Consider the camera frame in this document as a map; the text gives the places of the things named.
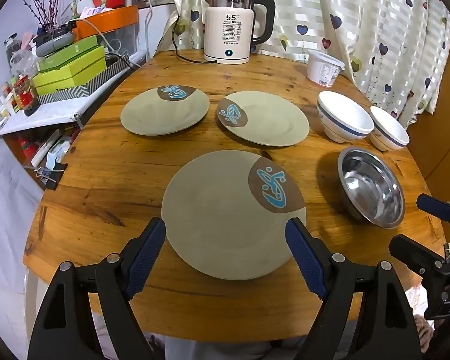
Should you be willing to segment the person's right hand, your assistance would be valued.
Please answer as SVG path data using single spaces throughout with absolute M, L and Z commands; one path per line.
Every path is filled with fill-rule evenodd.
M 418 332 L 421 352 L 426 353 L 433 337 L 434 330 L 423 316 L 416 314 L 414 320 Z

